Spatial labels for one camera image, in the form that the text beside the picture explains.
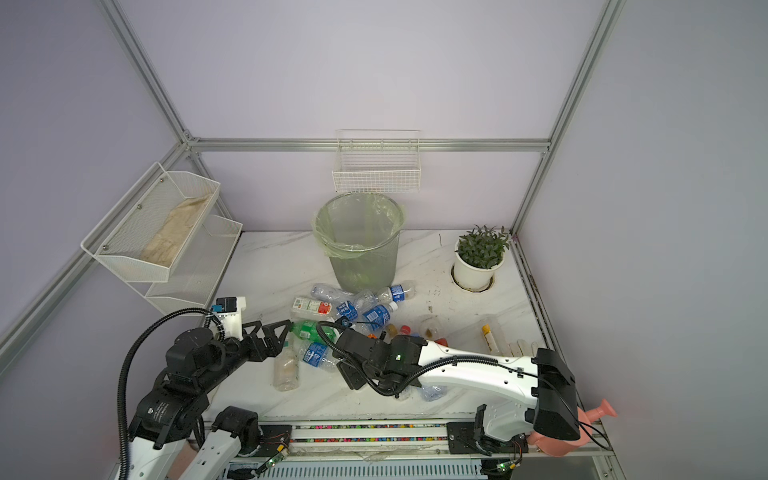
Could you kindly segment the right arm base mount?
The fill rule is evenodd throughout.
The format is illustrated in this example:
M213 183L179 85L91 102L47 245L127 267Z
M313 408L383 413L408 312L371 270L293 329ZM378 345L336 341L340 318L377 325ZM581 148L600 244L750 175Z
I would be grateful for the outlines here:
M516 435L509 440L497 440L484 433L473 422L449 422L446 425L448 449L451 454L526 454L529 451L526 437Z

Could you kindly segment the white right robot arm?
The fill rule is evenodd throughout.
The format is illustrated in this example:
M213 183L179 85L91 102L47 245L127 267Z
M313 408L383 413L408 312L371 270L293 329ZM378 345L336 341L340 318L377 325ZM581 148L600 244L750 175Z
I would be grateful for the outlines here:
M505 442L536 432L548 438L580 438L575 375L560 355L540 348L534 356L471 353L420 337L387 342L352 329L330 342L352 390L368 385L396 397L410 386L458 387L483 395L477 409L480 436Z

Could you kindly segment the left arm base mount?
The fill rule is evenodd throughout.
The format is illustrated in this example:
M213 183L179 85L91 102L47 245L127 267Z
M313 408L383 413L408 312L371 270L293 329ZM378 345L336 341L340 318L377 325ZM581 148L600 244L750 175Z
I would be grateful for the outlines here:
M242 458L267 458L275 455L278 448L288 447L293 426L289 424L259 424L257 427L211 430L206 437L202 453L223 456L225 453Z

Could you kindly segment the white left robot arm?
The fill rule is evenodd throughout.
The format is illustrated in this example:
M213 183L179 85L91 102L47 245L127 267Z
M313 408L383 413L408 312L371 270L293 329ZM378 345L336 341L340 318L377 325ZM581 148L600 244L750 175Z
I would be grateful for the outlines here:
M165 479L175 460L198 432L209 394L247 362L263 362L283 350L292 322L262 325L242 337L218 339L209 328L182 332L166 352L166 368L153 389L127 418L125 390L130 364L143 340L126 355L118 380L118 479ZM260 448L263 434L258 414L240 407L221 411L183 479L217 479L239 454Z

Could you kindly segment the white red label bottle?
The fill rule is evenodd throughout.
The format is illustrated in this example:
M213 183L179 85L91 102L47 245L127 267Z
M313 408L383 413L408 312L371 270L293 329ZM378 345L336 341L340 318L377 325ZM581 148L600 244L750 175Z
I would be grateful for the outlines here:
M291 305L291 315L297 320L326 321L331 313L330 303L310 297L297 296Z

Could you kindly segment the tall blue label water bottle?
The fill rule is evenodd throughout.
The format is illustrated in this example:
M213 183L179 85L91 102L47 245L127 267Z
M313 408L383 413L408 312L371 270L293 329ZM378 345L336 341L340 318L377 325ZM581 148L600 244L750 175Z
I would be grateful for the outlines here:
M399 306L396 302L380 303L370 310L364 312L353 324L353 329L366 336L378 336L390 323L392 315Z

